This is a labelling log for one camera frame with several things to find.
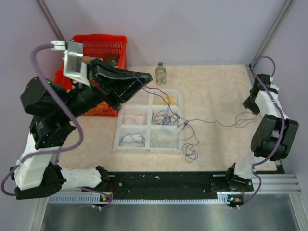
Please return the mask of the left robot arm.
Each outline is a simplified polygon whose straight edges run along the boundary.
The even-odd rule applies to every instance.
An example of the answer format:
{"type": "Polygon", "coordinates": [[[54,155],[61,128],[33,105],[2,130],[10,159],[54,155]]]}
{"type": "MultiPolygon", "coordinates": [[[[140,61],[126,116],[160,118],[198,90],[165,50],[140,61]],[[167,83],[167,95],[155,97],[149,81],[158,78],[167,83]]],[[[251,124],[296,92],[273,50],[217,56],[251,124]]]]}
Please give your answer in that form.
{"type": "Polygon", "coordinates": [[[63,144],[70,133],[80,130],[79,116],[103,102],[119,110],[152,81],[152,76],[115,68],[98,58],[82,66],[87,84],[78,83],[72,90],[66,90],[34,77],[21,95],[25,112],[33,118],[25,151],[11,168],[18,200],[44,198],[62,189],[78,187],[99,193],[109,186],[108,173],[101,166],[70,170],[53,164],[51,158],[65,151],[63,144]]]}

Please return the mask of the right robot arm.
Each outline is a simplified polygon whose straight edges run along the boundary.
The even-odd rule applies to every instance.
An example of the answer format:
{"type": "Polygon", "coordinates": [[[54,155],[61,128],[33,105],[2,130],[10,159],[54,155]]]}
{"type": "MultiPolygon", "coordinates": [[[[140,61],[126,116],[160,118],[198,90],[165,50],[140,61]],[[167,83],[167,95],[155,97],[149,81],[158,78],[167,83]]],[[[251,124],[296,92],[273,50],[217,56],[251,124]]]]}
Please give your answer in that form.
{"type": "Polygon", "coordinates": [[[258,74],[243,106],[262,120],[251,140],[251,153],[228,168],[225,186],[237,190],[246,186],[253,173],[268,161],[285,159],[292,147],[299,124],[283,112],[278,87],[270,75],[258,74]]]}

